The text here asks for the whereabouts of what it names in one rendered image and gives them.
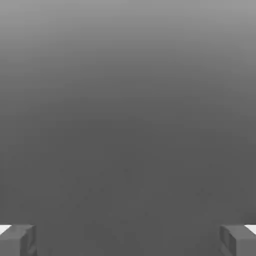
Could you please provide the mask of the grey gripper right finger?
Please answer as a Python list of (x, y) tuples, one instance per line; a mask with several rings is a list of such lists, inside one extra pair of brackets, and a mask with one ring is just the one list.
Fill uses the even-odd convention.
[(222, 256), (256, 256), (256, 224), (221, 225)]

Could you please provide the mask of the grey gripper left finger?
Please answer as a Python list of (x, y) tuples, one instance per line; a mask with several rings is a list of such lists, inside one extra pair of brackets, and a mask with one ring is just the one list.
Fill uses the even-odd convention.
[(38, 256), (37, 226), (0, 224), (0, 256)]

